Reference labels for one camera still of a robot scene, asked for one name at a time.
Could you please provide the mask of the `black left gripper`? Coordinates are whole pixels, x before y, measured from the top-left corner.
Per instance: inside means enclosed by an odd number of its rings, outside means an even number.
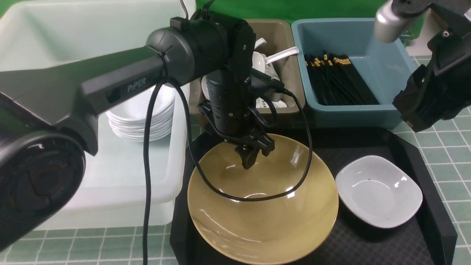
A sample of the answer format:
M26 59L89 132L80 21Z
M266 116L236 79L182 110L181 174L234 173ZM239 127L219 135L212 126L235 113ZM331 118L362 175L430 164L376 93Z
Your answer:
M219 137L239 148L243 168L250 169L259 151L269 155L275 149L274 140L266 133L273 123L256 108L259 95L229 70L216 70L203 78L212 111L210 124Z

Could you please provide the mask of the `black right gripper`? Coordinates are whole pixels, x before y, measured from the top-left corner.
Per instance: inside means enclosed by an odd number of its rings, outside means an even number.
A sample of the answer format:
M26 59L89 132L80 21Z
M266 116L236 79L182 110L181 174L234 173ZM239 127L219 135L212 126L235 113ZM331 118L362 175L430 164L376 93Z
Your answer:
M429 129L439 120L454 119L470 106L470 65L458 66L442 76L420 65L392 104L414 131Z

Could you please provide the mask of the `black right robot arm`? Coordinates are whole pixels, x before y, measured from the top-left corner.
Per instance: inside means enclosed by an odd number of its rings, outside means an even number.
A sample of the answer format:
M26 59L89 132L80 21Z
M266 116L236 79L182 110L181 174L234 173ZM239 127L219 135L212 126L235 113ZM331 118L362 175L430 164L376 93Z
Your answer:
M432 37L427 65L420 65L393 100L401 119L415 132L439 120L454 119L471 104L471 37L469 0L394 0L392 11L402 19L427 10L439 15L448 28Z

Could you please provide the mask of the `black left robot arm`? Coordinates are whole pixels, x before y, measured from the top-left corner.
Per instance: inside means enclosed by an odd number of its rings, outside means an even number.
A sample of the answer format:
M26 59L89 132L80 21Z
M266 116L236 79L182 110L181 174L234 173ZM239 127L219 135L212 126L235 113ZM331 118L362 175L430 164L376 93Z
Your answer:
M99 115L147 89L206 76L215 133L245 169L275 148L255 119L252 27L207 7L151 33L144 47L43 69L1 72L1 250L63 208L99 149Z

